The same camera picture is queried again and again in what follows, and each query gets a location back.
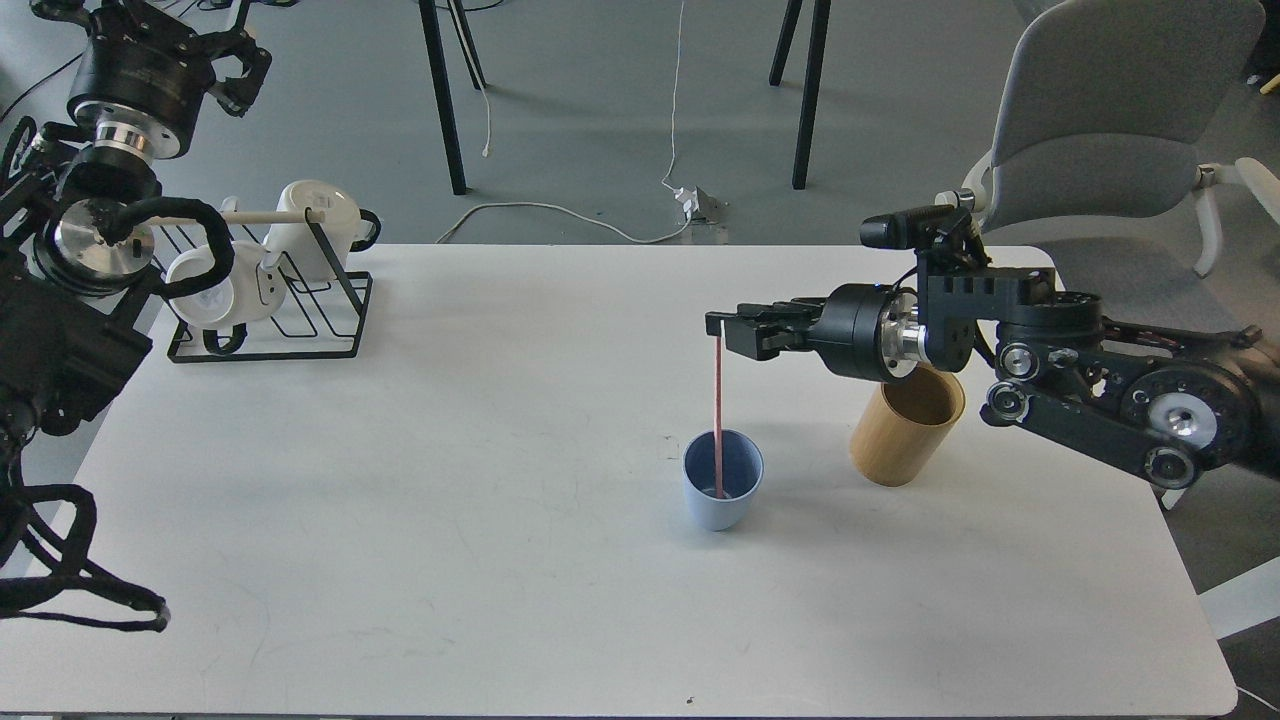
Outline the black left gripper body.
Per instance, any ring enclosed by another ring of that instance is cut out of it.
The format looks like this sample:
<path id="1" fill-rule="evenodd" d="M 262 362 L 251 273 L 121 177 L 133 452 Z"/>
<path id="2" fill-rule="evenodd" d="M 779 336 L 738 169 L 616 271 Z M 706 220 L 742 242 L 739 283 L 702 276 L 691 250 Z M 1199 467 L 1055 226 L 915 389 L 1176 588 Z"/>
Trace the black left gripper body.
<path id="1" fill-rule="evenodd" d="M 88 46 L 67 100 L 70 118 L 82 127 L 129 122 L 148 133 L 157 158 L 184 155 L 215 85 L 211 60 L 180 53 L 192 29 L 146 1 L 104 1 L 73 22 Z"/>

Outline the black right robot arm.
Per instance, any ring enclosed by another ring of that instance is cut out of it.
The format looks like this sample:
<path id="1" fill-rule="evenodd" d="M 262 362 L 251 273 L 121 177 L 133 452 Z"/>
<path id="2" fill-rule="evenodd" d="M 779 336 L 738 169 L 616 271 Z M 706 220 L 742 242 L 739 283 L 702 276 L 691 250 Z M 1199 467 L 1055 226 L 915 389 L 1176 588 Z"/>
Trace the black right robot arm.
<path id="1" fill-rule="evenodd" d="M 995 382 L 980 407 L 1164 489 L 1239 466 L 1277 478 L 1277 346 L 1258 327 L 1198 332 L 1108 319 L 1046 268 L 916 269 L 911 287 L 844 284 L 819 299 L 708 313 L 708 334 L 758 361 L 814 352 L 836 375 L 902 384 L 964 369 Z"/>

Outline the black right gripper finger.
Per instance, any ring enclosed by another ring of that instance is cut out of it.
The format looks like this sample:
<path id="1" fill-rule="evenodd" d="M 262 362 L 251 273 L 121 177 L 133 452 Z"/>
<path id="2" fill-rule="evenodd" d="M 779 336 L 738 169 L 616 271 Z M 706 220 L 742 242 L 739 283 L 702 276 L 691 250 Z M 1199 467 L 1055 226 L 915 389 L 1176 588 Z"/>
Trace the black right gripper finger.
<path id="1" fill-rule="evenodd" d="M 721 334 L 721 327 L 742 322 L 750 327 L 763 327 L 767 332 L 804 332 L 818 322 L 826 309 L 826 300 L 788 300 L 772 304 L 740 304 L 732 311 L 705 314 L 708 334 Z"/>
<path id="2" fill-rule="evenodd" d="M 803 333 L 785 328 L 724 328 L 726 348 L 754 361 L 768 361 L 787 352 L 813 352 L 815 348 Z"/>

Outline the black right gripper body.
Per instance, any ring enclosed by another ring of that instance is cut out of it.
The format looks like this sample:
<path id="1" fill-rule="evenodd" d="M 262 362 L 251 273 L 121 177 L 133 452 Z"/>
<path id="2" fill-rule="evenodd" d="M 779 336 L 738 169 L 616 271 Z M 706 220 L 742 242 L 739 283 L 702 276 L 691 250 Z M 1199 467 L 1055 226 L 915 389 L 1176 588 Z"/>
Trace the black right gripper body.
<path id="1" fill-rule="evenodd" d="M 915 293 L 888 284 L 842 284 L 823 302 L 808 329 L 808 347 L 836 375 L 899 383 L 915 370 L 905 350 L 914 327 Z"/>

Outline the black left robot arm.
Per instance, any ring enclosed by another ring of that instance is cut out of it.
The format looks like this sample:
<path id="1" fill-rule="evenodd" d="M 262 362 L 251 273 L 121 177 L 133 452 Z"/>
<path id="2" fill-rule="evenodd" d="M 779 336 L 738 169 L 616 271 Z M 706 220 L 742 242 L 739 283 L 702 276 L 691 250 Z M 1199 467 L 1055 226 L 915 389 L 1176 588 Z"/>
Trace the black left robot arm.
<path id="1" fill-rule="evenodd" d="M 83 591 L 134 621 L 81 625 L 161 632 L 165 600 L 90 560 L 93 496 L 28 486 L 22 454 L 97 416 L 150 352 L 134 324 L 151 297 L 210 290 L 233 268 L 230 231 L 209 204 L 163 195 L 152 164 L 189 149 L 202 101 L 242 117 L 271 64 L 230 4 L 225 29 L 198 33 L 150 1 L 33 1 L 33 15 L 86 35 L 68 123 L 19 119 L 3 154 L 3 559 L 24 546 L 41 577 L 3 580 L 5 619 L 47 619 L 42 605 Z"/>

